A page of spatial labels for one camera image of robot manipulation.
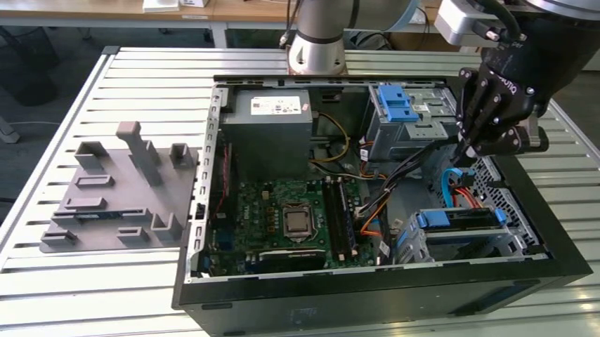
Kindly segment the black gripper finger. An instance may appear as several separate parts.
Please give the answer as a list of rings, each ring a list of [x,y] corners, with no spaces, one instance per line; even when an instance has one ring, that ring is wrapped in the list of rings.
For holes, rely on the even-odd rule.
[[[550,148],[542,126],[512,126],[504,132],[486,131],[472,145],[476,157],[546,152]]]
[[[460,142],[455,150],[453,165],[471,166],[479,155],[478,147],[487,138],[491,119],[499,104],[495,100],[498,79],[488,67],[466,67],[460,70],[463,85],[458,101],[458,121],[460,122]]]

